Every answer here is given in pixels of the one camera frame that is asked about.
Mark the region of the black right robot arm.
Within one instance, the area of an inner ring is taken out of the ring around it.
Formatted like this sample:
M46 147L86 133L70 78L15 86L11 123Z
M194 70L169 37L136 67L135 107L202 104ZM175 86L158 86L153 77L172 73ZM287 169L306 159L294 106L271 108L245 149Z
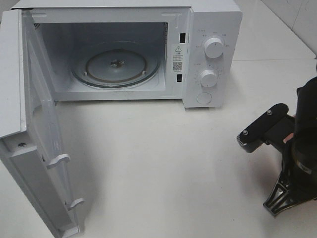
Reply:
M247 153L266 144L282 154L281 173L264 203L274 217L317 198L317 79L296 93L294 116L288 114L286 104L276 104L237 136Z

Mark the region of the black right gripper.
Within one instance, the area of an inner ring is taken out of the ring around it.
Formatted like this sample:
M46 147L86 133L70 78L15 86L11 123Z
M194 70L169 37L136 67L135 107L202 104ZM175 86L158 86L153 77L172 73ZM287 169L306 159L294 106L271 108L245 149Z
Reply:
M272 215L297 205L293 191L317 189L317 120L312 111L292 117L288 106L276 104L247 126L242 141L261 140L282 154L282 170L263 206Z

